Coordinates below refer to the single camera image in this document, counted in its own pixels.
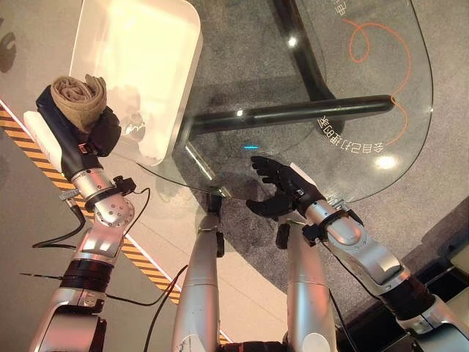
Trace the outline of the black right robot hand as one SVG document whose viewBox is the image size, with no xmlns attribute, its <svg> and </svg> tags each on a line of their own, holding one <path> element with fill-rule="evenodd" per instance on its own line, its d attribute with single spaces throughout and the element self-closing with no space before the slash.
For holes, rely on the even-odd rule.
<svg viewBox="0 0 469 352">
<path fill-rule="evenodd" d="M 308 182 L 290 166 L 263 156 L 252 156 L 251 165 L 263 183 L 276 187 L 274 196 L 269 199 L 245 201 L 248 209 L 258 216 L 274 219 L 295 210 L 305 216 L 310 205 L 326 200 L 313 183 Z"/>
</svg>

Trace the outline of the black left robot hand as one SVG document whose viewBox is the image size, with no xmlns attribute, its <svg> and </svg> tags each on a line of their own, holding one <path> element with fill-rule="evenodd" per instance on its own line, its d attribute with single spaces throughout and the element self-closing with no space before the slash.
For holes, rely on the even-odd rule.
<svg viewBox="0 0 469 352">
<path fill-rule="evenodd" d="M 57 171 L 71 180 L 81 171 L 103 167 L 98 158 L 109 155 L 121 134 L 112 109 L 105 107 L 92 132 L 82 133 L 56 106 L 50 86 L 36 99 L 36 106 L 36 111 L 23 114 L 23 123 Z"/>
</svg>

